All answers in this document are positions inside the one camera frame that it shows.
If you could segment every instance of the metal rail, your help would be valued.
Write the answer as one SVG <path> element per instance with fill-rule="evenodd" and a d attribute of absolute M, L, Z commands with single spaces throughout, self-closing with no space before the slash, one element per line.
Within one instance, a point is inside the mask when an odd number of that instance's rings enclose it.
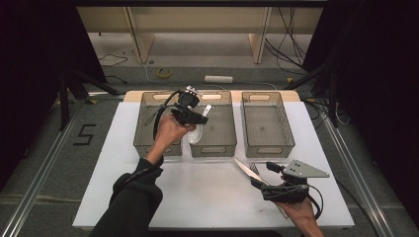
<path fill-rule="evenodd" d="M 376 198 L 371 192 L 371 189 L 363 176 L 362 171 L 359 169 L 351 152 L 349 151 L 349 148 L 346 145 L 346 142 L 342 137 L 339 128 L 334 127 L 330 119 L 325 118 L 325 115 L 322 116 L 323 119 L 325 119 L 327 130 L 329 131 L 329 134 L 332 137 L 333 142 L 335 143 L 336 148 L 339 151 L 340 157 L 342 158 L 342 161 L 344 162 L 346 169 L 348 170 L 349 176 L 351 177 L 351 180 L 354 183 L 354 186 L 360 195 L 360 198 L 373 222 L 373 225 L 377 230 L 377 233 L 379 234 L 379 236 L 382 237 L 394 236 L 385 218 L 384 213 L 379 207 Z"/>
<path fill-rule="evenodd" d="M 18 207 L 11 215 L 6 228 L 3 230 L 2 237 L 17 236 L 23 227 L 26 218 L 28 217 L 38 194 L 40 193 L 43 184 L 45 183 L 49 172 L 51 171 L 55 160 L 59 156 L 61 149 L 70 133 L 77 115 L 83 108 L 84 101 L 77 101 L 70 114 L 70 120 L 63 131 L 60 131 L 57 138 L 54 140 L 51 148 L 48 151 L 40 169 L 38 170 L 34 180 L 27 189 L 25 195 L 22 197 Z"/>

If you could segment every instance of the storage tray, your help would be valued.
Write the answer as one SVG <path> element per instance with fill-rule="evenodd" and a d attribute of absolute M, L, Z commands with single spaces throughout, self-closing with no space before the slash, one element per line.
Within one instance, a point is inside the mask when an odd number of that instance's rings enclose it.
<path fill-rule="evenodd" d="M 241 110 L 246 156 L 288 158 L 295 143 L 281 94 L 243 92 Z"/>
<path fill-rule="evenodd" d="M 135 137 L 133 146 L 135 147 L 138 155 L 144 157 L 147 155 L 151 145 L 154 142 L 153 139 L 153 127 L 155 121 L 155 114 L 160 109 L 167 98 L 170 96 L 170 92 L 144 92 L 141 98 L 141 106 L 139 107 L 138 122 L 135 130 Z M 168 103 L 173 105 L 178 101 L 178 95 L 174 96 Z M 167 109 L 163 116 L 170 113 L 170 109 Z M 164 152 L 165 156 L 180 156 L 182 155 L 182 141 L 179 141 L 166 149 Z"/>
<path fill-rule="evenodd" d="M 203 126 L 203 136 L 196 144 L 191 144 L 193 157 L 232 157 L 237 138 L 231 93 L 227 91 L 205 91 L 198 95 L 200 103 L 194 109 L 202 114 L 206 105 L 212 105 Z"/>

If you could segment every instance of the gray floor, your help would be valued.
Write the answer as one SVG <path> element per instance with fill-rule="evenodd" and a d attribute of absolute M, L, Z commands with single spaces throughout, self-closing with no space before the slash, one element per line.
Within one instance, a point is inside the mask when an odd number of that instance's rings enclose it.
<path fill-rule="evenodd" d="M 279 45 L 282 36 L 269 36 L 270 42 Z M 254 64 L 248 39 L 245 35 L 188 35 L 162 34 L 157 35 L 147 62 L 138 64 L 132 50 L 130 37 L 124 34 L 91 34 L 98 57 L 107 54 L 126 57 L 121 61 L 114 56 L 101 59 L 107 76 L 118 76 L 126 80 L 124 84 L 116 77 L 108 77 L 109 85 L 120 90 L 151 90 L 183 88 L 186 84 L 195 84 L 198 89 L 282 89 L 287 86 L 287 79 L 297 80 L 295 75 L 282 70 L 277 65 L 276 57 L 267 50 L 261 64 Z M 309 44 L 310 36 L 298 36 L 302 48 Z M 289 42 L 283 48 L 288 55 L 293 55 Z M 288 70 L 298 71 L 289 63 L 282 63 Z M 168 80 L 156 77 L 156 70 L 160 67 L 171 67 L 173 76 Z M 205 75 L 233 76 L 233 84 L 205 84 Z M 313 82 L 297 89 L 304 98 L 310 96 Z M 101 90 L 86 85 L 90 92 Z M 72 227 L 72 221 L 83 198 L 93 169 L 105 141 L 118 103 L 121 98 L 97 96 L 82 106 L 73 128 L 57 157 L 50 173 L 43 184 L 40 195 L 32 207 L 19 236 L 87 236 L 88 232 Z M 314 118 L 317 111 L 310 106 L 307 110 Z M 348 174 L 347 167 L 336 148 L 334 140 L 326 127 L 322 117 L 314 119 L 316 131 L 332 167 L 335 177 L 343 183 L 357 199 L 360 196 Z M 85 128 L 85 133 L 94 134 L 90 145 L 76 146 L 74 143 L 85 142 L 86 137 L 79 137 L 78 133 L 83 124 L 95 124 Z M 49 148 L 59 135 L 60 110 L 59 105 L 51 107 L 37 139 L 29 148 L 28 156 L 22 160 L 9 183 L 0 195 L 0 229 L 5 228 L 8 219 L 18 206 L 22 195 L 30 186 L 32 180 L 48 155 Z M 419 236 L 403 205 L 387 184 L 379 168 L 373 163 L 362 137 L 358 134 L 356 125 L 340 123 L 347 145 L 359 165 L 362 174 L 369 185 L 374 198 L 384 213 L 394 236 Z M 351 229 L 323 229 L 326 236 L 374 236 L 374 231 L 359 207 L 341 190 L 356 225 Z M 299 236 L 295 229 L 280 231 L 283 236 Z M 236 232 L 153 232 L 152 236 L 279 236 L 276 231 L 236 231 Z"/>

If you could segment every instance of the small white item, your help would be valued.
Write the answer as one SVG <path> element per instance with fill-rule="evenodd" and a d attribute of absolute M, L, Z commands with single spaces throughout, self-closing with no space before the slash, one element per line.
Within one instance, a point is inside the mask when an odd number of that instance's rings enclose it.
<path fill-rule="evenodd" d="M 203 112 L 204 117 L 207 116 L 211 108 L 212 108 L 211 105 L 206 106 L 206 109 Z M 204 128 L 202 124 L 197 124 L 197 128 L 195 128 L 195 130 L 188 132 L 189 143 L 197 144 L 201 140 L 201 137 L 203 136 L 203 129 Z"/>
<path fill-rule="evenodd" d="M 206 82 L 211 83 L 233 83 L 233 77 L 230 76 L 206 76 Z"/>

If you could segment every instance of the white table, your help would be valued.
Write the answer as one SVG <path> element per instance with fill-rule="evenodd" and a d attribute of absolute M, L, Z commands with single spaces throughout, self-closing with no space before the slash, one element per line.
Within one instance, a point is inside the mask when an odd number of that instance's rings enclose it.
<path fill-rule="evenodd" d="M 349 228 L 354 225 L 348 207 L 334 180 L 305 105 L 285 102 L 293 131 L 295 148 L 290 157 L 248 159 L 244 154 L 240 104 L 233 103 L 237 147 L 235 157 L 244 163 L 258 161 L 261 175 L 271 184 L 280 184 L 280 176 L 268 171 L 265 161 L 286 165 L 300 160 L 330 174 L 330 178 L 308 179 L 320 189 L 324 210 L 321 227 Z M 80 204 L 74 227 L 91 229 L 108 207 L 114 181 L 123 173 L 131 173 L 139 159 L 133 147 L 140 103 L 120 103 L 90 184 Z M 157 179 L 163 201 L 150 228 L 164 229 L 278 229 L 292 227 L 277 208 L 263 200 L 260 191 L 250 185 L 249 178 L 231 157 L 193 158 L 186 136 L 181 157 L 165 157 L 164 172 Z M 310 194 L 320 203 L 314 189 Z"/>

